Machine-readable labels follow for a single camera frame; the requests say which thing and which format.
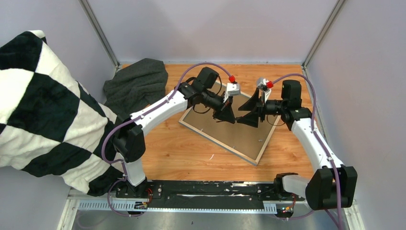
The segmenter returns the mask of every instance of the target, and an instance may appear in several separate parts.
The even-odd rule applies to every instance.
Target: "red cap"
[[[270,89],[270,88],[272,88],[272,87],[273,87],[273,83],[272,83],[272,81],[267,82],[267,87],[268,87],[268,89]]]
[[[228,78],[230,80],[231,83],[236,81],[236,78],[234,77],[234,75],[231,75],[231,77]]]

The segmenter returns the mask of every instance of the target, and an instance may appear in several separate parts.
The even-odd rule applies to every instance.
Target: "checkered cloth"
[[[101,157],[116,114],[71,77],[42,31],[0,47],[0,101],[0,167],[58,175],[92,196],[122,177]],[[106,157],[118,157],[111,143]]]

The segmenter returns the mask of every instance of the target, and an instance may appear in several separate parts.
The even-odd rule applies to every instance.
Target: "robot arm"
[[[231,105],[233,96],[240,94],[240,86],[234,80],[227,84],[222,96],[217,95],[208,89],[212,88],[218,77],[219,74],[216,71],[204,67],[196,78],[190,78],[181,83],[177,91],[172,90],[156,103],[131,114],[131,118],[116,122],[122,124],[130,119],[140,117],[134,124],[121,128],[113,136],[113,144],[124,158],[127,179],[132,186],[138,186],[146,180],[141,162],[141,156],[145,152],[144,137],[169,117],[196,104],[204,104],[213,109],[213,118],[235,123],[236,118]]]
[[[330,162],[333,160],[339,174],[341,206],[350,207],[354,198],[357,172],[353,167],[345,166],[323,138],[316,138],[316,135],[322,135],[315,121],[312,126],[310,110],[302,107],[300,82],[284,80],[282,84],[282,100],[268,100],[273,85],[266,79],[259,79],[254,95],[239,108],[250,112],[237,122],[258,127],[259,120],[262,122],[266,115],[281,115],[282,121],[306,151],[315,172],[314,176],[309,180],[296,173],[278,174],[274,180],[278,194],[290,196],[294,193],[304,197],[313,210],[337,208],[336,183],[333,182],[335,176]],[[323,147],[331,157],[326,155]]]

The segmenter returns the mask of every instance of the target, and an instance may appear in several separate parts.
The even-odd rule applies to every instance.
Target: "enclosure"
[[[169,73],[167,93],[184,70],[203,61],[237,72],[237,78],[302,73],[317,96],[304,96],[304,103],[311,107],[316,100],[316,118],[327,143],[358,173],[353,206],[344,210],[346,228],[397,229],[403,224],[405,203],[399,198],[405,190],[402,166],[406,162],[401,138],[405,134],[401,121],[406,96],[405,10],[406,3],[399,0],[14,0],[0,3],[0,46],[24,31],[44,31],[48,45],[73,78],[100,103],[106,100],[104,82],[143,58],[164,61]],[[255,82],[241,79],[242,90],[252,94]],[[180,116],[168,124],[179,131],[178,136],[189,134],[178,124]],[[287,129],[278,127],[276,132]],[[204,169],[203,165],[211,164],[212,153],[221,162],[235,156],[222,155],[219,147],[206,145],[203,138],[200,146],[207,151],[185,148],[201,154],[194,164],[204,175],[187,166],[188,173],[180,173],[177,170],[183,166],[176,163],[163,172],[169,163],[161,159],[172,154],[165,150],[171,145],[153,145],[158,139],[155,135],[151,133],[147,142],[148,148],[155,148],[154,154],[143,159],[148,162],[144,166],[147,177],[152,179],[238,180],[237,172],[230,171],[241,170],[241,181],[271,182],[277,173],[293,171],[305,177],[313,173],[306,155],[298,154],[295,164],[288,162],[294,159],[291,155],[266,151],[252,173],[255,166],[246,162],[225,165],[229,174],[219,167]],[[292,146],[299,142],[283,143],[269,148],[297,151]],[[207,176],[216,172],[218,177]],[[79,203],[92,199],[52,175],[37,178],[4,167],[0,181],[2,229],[76,229]],[[305,202],[297,205],[297,215],[308,212]],[[110,211],[89,210],[82,223],[95,224],[105,215],[109,217],[97,229],[335,228],[324,211],[285,223],[257,214],[151,212],[124,218]]]

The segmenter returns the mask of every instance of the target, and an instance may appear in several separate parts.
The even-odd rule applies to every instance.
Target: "white wall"
[[[302,62],[336,0],[89,0],[120,62]]]
[[[78,0],[4,0],[0,3],[0,46],[26,30],[45,32],[49,47],[99,102],[104,81],[115,72]]]
[[[406,2],[348,0],[309,66],[332,149],[358,171],[368,230],[404,228]]]
[[[72,76],[103,100],[114,67],[77,0],[1,1],[0,46],[25,30],[43,30]],[[68,192],[60,177],[0,168],[0,229],[56,229]]]

